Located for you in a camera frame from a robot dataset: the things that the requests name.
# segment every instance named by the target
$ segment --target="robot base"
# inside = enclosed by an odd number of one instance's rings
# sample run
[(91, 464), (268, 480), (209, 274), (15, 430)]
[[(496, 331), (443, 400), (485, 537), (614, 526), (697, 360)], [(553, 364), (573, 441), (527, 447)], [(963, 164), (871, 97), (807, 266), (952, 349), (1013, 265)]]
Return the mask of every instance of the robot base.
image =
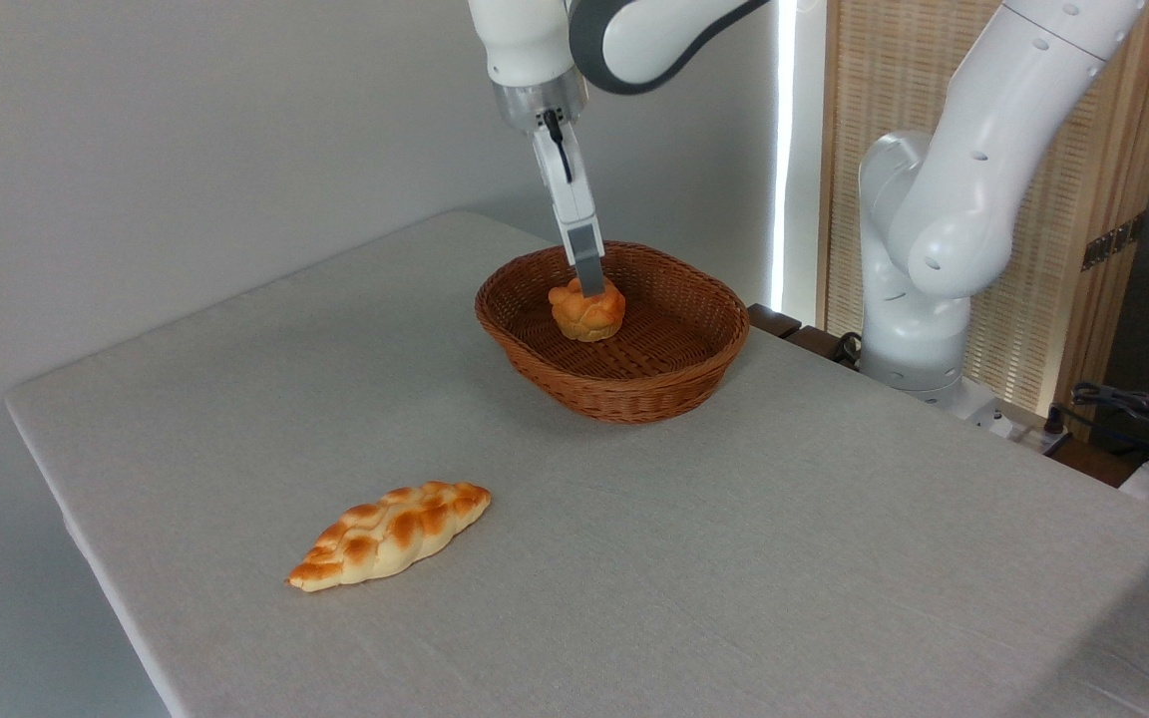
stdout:
[(995, 393), (971, 378), (958, 378), (943, 388), (908, 391), (905, 394), (925, 401), (926, 404), (938, 406), (954, 417), (1002, 437), (1008, 437), (1013, 427), (1013, 424), (1000, 414)]

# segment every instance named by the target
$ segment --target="bamboo panel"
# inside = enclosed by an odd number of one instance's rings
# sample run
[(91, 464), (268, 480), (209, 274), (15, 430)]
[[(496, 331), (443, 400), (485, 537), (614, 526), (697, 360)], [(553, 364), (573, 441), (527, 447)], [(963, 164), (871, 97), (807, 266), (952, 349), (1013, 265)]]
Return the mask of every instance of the bamboo panel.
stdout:
[[(894, 129), (933, 131), (949, 78), (995, 0), (834, 0), (835, 136), (825, 217), (824, 326), (862, 327), (858, 163)], [(1080, 272), (1085, 246), (1149, 193), (1149, 10), (1072, 110), (1018, 214), (1011, 262), (974, 299), (965, 372), (1043, 412), (1058, 377), (1104, 372), (1131, 252)]]

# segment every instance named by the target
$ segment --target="bread roll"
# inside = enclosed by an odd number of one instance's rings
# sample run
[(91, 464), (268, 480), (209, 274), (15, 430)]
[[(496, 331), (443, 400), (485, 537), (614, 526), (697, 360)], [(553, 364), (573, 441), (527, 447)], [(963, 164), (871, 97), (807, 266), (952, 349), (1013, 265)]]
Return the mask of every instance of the bread roll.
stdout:
[(491, 492), (470, 482), (399, 487), (375, 503), (346, 510), (286, 581), (315, 592), (392, 577), (446, 548), (489, 504)]
[(609, 277), (606, 278), (603, 294), (584, 296), (578, 278), (573, 278), (569, 285), (548, 291), (548, 303), (553, 306), (556, 326), (566, 339), (609, 339), (624, 325), (624, 295), (610, 283)]

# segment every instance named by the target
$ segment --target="black cable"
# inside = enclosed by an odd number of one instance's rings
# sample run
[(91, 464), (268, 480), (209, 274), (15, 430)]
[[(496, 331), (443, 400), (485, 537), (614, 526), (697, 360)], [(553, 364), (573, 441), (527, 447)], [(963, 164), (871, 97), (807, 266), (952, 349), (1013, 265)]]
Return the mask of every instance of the black cable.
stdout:
[(556, 109), (545, 109), (541, 117), (543, 118), (543, 126), (548, 129), (548, 137), (553, 138), (553, 141), (556, 142), (556, 153), (562, 156), (562, 167), (565, 168), (565, 183), (574, 182), (574, 176), (571, 173), (571, 161), (565, 157), (565, 137), (562, 136), (561, 119), (556, 118)]
[(858, 332), (845, 332), (840, 335), (840, 341), (835, 345), (835, 350), (831, 354), (833, 362), (845, 362), (848, 360), (853, 364), (858, 363), (858, 354), (862, 353), (863, 335)]
[(1118, 431), (1118, 429), (1108, 427), (1105, 426), (1105, 424), (1094, 422), (1094, 419), (1085, 417), (1085, 415), (1073, 412), (1070, 406), (1065, 404), (1054, 404), (1054, 406), (1056, 406), (1057, 409), (1062, 410), (1063, 414), (1066, 414), (1067, 417), (1071, 417), (1077, 422), (1085, 424), (1085, 426), (1087, 427), (1098, 429), (1098, 431), (1108, 435), (1111, 435), (1113, 438), (1117, 438), (1117, 440), (1134, 443), (1136, 446), (1146, 447), (1146, 449), (1149, 449), (1149, 440), (1146, 440), (1144, 438), (1126, 434), (1121, 431)]

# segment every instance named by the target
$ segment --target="white wall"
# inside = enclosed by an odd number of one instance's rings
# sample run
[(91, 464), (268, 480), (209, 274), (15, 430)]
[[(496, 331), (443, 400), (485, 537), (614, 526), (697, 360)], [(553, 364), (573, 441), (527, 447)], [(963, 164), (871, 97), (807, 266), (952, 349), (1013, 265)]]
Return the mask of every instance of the white wall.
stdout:
[[(772, 14), (579, 122), (601, 226), (768, 295)], [(162, 715), (1, 409), (452, 208), (554, 238), (462, 0), (0, 3), (0, 717)]]

